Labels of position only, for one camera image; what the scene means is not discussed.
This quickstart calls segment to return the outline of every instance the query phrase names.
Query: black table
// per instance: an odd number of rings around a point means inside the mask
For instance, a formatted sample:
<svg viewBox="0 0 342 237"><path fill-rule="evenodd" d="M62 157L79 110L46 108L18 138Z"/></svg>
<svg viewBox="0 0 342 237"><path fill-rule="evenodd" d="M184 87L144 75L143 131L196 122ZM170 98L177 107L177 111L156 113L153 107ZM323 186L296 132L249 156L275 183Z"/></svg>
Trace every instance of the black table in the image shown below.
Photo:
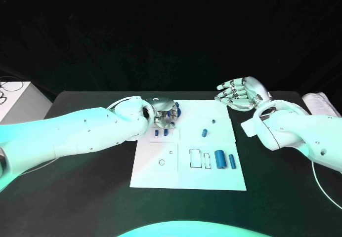
<svg viewBox="0 0 342 237"><path fill-rule="evenodd" d="M122 97L212 100L216 92L63 92L47 118L107 107ZM296 92L275 99L304 103ZM296 149L270 151L239 123L254 111L228 110L246 191L130 188L135 142L60 158L20 176L0 193L0 236L112 237L144 225L196 220L277 237L340 236L342 211L323 196L309 159ZM342 175L316 165L320 184L342 204Z"/></svg>

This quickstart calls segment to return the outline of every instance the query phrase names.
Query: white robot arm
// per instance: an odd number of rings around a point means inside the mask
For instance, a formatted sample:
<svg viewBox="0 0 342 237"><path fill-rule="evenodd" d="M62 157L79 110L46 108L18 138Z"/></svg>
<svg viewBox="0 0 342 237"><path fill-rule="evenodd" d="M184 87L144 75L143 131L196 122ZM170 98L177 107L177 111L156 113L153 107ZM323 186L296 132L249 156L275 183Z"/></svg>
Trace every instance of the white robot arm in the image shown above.
<svg viewBox="0 0 342 237"><path fill-rule="evenodd" d="M232 109L255 108L241 126L248 137L257 135L270 150L293 147L316 163L342 172L342 118L309 115L300 106L272 97L252 77L234 79L218 86L226 90L215 100Z"/></svg>
<svg viewBox="0 0 342 237"><path fill-rule="evenodd" d="M179 108L167 98L118 100L105 108L79 110L60 117L0 126L0 190L40 163L63 156L96 152L135 141L151 125L171 128Z"/></svg>

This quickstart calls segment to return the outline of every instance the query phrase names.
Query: white paper sheet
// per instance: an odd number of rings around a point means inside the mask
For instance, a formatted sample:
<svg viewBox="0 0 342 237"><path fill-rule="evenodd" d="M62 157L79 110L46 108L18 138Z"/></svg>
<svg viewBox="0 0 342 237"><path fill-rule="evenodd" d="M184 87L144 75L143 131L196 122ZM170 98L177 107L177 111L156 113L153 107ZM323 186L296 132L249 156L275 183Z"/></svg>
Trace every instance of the white paper sheet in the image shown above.
<svg viewBox="0 0 342 237"><path fill-rule="evenodd" d="M176 128L169 129L164 136L164 130L153 126L137 142L130 186L245 191L226 107L213 100L176 102L182 110ZM208 129L206 137L202 137L203 129ZM216 168L216 150L225 153L226 169ZM236 169L231 169L229 154L234 155ZM190 167L190 158L195 159L195 167Z"/></svg>

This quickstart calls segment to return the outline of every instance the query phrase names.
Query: black curtain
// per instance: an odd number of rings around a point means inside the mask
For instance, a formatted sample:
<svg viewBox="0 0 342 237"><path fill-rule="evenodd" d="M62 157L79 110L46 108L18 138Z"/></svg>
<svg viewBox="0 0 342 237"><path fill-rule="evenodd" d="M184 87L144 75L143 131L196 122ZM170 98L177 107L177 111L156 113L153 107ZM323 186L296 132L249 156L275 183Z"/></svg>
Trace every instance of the black curtain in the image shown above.
<svg viewBox="0 0 342 237"><path fill-rule="evenodd" d="M63 90L215 90L254 76L268 90L336 95L342 2L0 3L0 70Z"/></svg>

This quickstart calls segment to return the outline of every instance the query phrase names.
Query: folded white towel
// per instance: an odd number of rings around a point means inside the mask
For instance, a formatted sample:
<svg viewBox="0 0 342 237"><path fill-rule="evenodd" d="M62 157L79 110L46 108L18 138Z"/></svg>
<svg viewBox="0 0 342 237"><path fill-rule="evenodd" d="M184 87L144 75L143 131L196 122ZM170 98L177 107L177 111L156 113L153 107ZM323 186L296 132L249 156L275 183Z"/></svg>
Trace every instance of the folded white towel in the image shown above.
<svg viewBox="0 0 342 237"><path fill-rule="evenodd" d="M323 92L309 93L303 97L304 104L311 112L311 115L330 115L340 117L333 105Z"/></svg>

